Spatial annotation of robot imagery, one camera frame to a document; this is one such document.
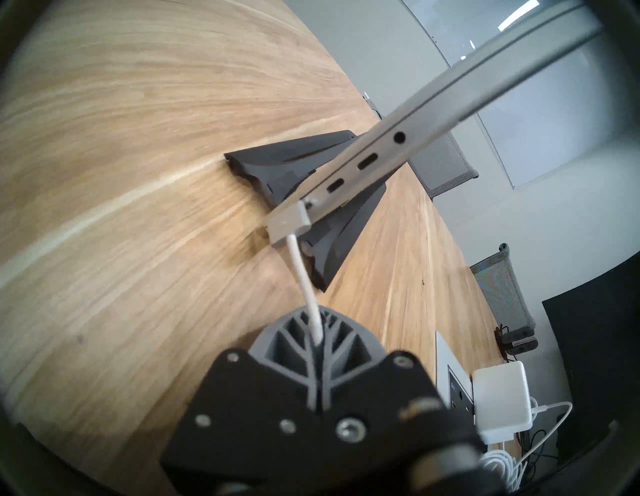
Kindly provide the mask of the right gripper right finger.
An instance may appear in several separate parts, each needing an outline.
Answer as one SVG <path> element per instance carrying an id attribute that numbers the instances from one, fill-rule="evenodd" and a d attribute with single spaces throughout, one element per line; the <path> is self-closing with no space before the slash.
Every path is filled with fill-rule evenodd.
<path id="1" fill-rule="evenodd" d="M 319 449 L 315 495 L 427 495 L 451 444 L 451 414 L 419 359 L 328 307 L 316 378 L 330 446 Z"/>

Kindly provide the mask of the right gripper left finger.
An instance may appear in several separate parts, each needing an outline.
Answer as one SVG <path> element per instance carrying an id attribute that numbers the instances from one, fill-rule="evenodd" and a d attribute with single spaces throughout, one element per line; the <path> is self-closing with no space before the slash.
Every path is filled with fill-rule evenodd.
<path id="1" fill-rule="evenodd" d="M 308 322 L 299 308 L 215 359 L 161 456 L 178 494 L 248 490 L 293 466 L 295 434 L 319 405 Z"/>

